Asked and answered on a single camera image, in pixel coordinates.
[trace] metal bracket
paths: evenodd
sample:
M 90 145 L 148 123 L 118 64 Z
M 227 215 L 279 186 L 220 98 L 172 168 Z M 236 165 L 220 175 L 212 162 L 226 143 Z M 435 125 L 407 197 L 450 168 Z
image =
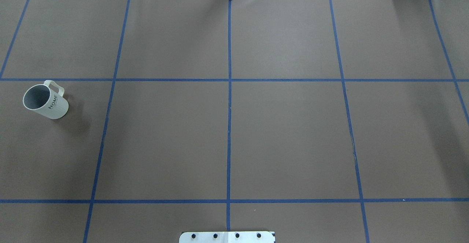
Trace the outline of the metal bracket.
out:
M 275 243 L 275 232 L 184 232 L 179 243 Z

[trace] mug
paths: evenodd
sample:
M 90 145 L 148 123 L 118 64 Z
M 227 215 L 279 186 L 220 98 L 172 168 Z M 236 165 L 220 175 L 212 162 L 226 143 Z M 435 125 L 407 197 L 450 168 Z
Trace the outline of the mug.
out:
M 58 92 L 49 88 L 53 85 Z M 68 101 L 63 98 L 65 89 L 52 80 L 45 80 L 44 84 L 37 84 L 29 88 L 23 96 L 23 105 L 42 116 L 50 119 L 60 119 L 69 110 Z

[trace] grid line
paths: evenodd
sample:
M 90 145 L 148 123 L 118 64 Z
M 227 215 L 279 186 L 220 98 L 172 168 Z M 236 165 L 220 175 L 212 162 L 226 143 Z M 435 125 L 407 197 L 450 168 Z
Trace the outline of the grid line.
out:
M 228 132 L 226 151 L 226 231 L 231 230 L 231 0 L 228 0 Z
M 454 87 L 456 88 L 456 92 L 458 93 L 459 102 L 461 103 L 461 106 L 462 106 L 462 111 L 464 112 L 464 116 L 466 117 L 466 122 L 469 125 L 469 115 L 468 115 L 468 112 L 467 112 L 467 109 L 466 109 L 466 105 L 464 104 L 464 100 L 462 99 L 461 91 L 459 90 L 459 85 L 458 85 L 458 82 L 456 81 L 456 76 L 454 75 L 453 66 L 451 65 L 451 61 L 449 60 L 449 56 L 448 56 L 448 52 L 446 50 L 446 46 L 444 45 L 443 37 L 441 36 L 441 32 L 440 32 L 439 27 L 438 27 L 438 22 L 437 22 L 437 18 L 435 16 L 435 11 L 433 9 L 432 0 L 428 0 L 428 4 L 429 4 L 430 10 L 432 12 L 433 22 L 435 24 L 435 29 L 437 31 L 438 38 L 439 38 L 440 43 L 441 43 L 441 48 L 443 49 L 444 57 L 446 58 L 446 62 L 448 64 L 448 68 L 449 68 L 449 71 L 451 73 L 451 77 L 453 78 Z
M 89 224 L 91 223 L 91 217 L 92 217 L 92 213 L 93 213 L 94 199 L 95 199 L 95 196 L 96 196 L 96 186 L 97 186 L 97 180 L 98 180 L 98 177 L 99 177 L 99 168 L 101 166 L 101 158 L 103 156 L 104 139 L 106 138 L 107 124 L 109 122 L 109 113 L 111 111 L 112 97 L 114 96 L 114 87 L 115 87 L 116 78 L 117 78 L 117 71 L 119 69 L 119 60 L 121 58 L 122 43 L 124 42 L 125 26 L 126 26 L 126 23 L 127 23 L 127 16 L 129 14 L 129 5 L 130 5 L 130 0 L 127 0 L 127 6 L 126 6 L 126 9 L 125 9 L 125 15 L 124 15 L 124 22 L 122 23 L 121 39 L 119 41 L 119 49 L 117 51 L 116 65 L 115 65 L 115 68 L 114 68 L 114 76 L 112 78 L 111 92 L 109 93 L 109 102 L 107 104 L 106 118 L 104 120 L 104 129 L 103 129 L 103 135 L 101 137 L 101 146 L 99 148 L 99 155 L 98 155 L 97 163 L 96 163 L 96 172 L 95 172 L 95 176 L 94 176 L 91 200 L 89 202 L 88 217 L 86 219 L 86 226 L 85 226 L 85 232 L 84 232 L 84 236 L 83 236 L 83 243 L 86 243 L 86 241 L 88 239 Z
M 28 8 L 29 1 L 30 0 L 26 0 L 25 7 L 23 7 L 23 11 L 21 12 L 20 20 L 18 21 L 15 32 L 13 33 L 13 38 L 11 39 L 10 46 L 8 47 L 7 54 L 5 55 L 5 60 L 3 61 L 3 65 L 0 70 L 0 78 L 3 76 L 3 72 L 7 67 L 8 58 L 10 57 L 11 50 L 13 49 L 13 44 L 15 44 L 16 35 L 18 35 L 18 31 L 20 30 L 20 26 L 23 21 L 23 17 L 25 16 L 26 9 Z
M 114 81 L 113 78 L 0 78 L 0 81 Z M 154 81 L 154 82 L 229 82 L 227 78 L 116 78 L 116 82 Z M 469 82 L 469 79 L 368 79 L 344 78 L 345 82 Z M 231 82 L 342 82 L 340 78 L 232 78 Z
M 416 202 L 469 202 L 469 198 L 349 198 L 349 199 L 230 199 L 230 203 L 416 203 Z M 94 204 L 190 204 L 227 203 L 226 199 L 96 199 Z M 0 199 L 0 203 L 91 203 L 91 200 L 69 199 Z
M 334 30 L 335 49 L 337 50 L 337 59 L 339 62 L 340 79 L 342 82 L 342 91 L 344 94 L 345 110 L 347 112 L 348 130 L 350 133 L 350 138 L 352 139 L 353 156 L 355 159 L 355 175 L 357 177 L 358 195 L 360 197 L 360 206 L 362 208 L 363 229 L 365 231 L 366 243 L 370 243 L 370 235 L 368 233 L 368 222 L 366 219 L 365 203 L 363 202 L 362 181 L 360 179 L 360 169 L 358 167 L 357 150 L 355 148 L 355 138 L 353 136 L 352 120 L 350 118 L 350 108 L 348 106 L 347 88 L 345 87 L 345 77 L 344 77 L 344 71 L 342 68 L 342 59 L 340 57 L 339 38 L 337 36 L 337 27 L 335 25 L 334 7 L 333 7 L 332 0 L 329 0 L 329 6 L 330 6 L 330 16 L 332 18 L 332 27 Z

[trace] mug handle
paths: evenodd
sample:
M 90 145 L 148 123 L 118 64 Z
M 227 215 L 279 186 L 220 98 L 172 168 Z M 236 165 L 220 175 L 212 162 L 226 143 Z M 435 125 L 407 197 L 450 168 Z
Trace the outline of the mug handle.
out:
M 65 89 L 63 89 L 62 86 L 59 86 L 56 82 L 52 80 L 45 80 L 44 85 L 49 87 L 49 85 L 52 84 L 53 86 L 57 87 L 59 89 L 59 95 L 63 96 L 63 93 L 65 93 Z

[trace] grid square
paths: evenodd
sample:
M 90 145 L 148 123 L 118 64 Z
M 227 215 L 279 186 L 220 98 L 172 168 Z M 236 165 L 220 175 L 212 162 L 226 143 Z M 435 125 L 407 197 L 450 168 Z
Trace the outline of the grid square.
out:
M 367 203 L 370 242 L 460 243 L 469 239 L 469 202 Z
M 224 203 L 97 204 L 89 243 L 178 242 L 186 231 L 225 231 Z
M 333 4 L 346 78 L 451 79 L 428 0 Z
M 132 0 L 119 78 L 228 78 L 227 0 Z
M 340 82 L 236 82 L 232 199 L 358 198 Z
M 231 230 L 256 229 L 276 242 L 365 242 L 359 203 L 231 204 Z
M 0 198 L 89 199 L 111 82 L 57 82 L 69 111 L 48 119 L 22 105 L 36 81 L 0 82 Z
M 233 78 L 340 78 L 329 0 L 232 6 Z
M 0 68 L 10 47 L 26 0 L 0 0 Z
M 226 82 L 117 82 L 97 199 L 225 199 Z
M 454 75 L 458 79 L 469 78 L 469 0 L 432 0 L 433 9 L 438 22 Z
M 347 89 L 365 198 L 469 196 L 469 128 L 454 83 Z
M 0 203 L 0 242 L 80 243 L 88 204 Z
M 112 78 L 127 0 L 30 0 L 3 77 Z

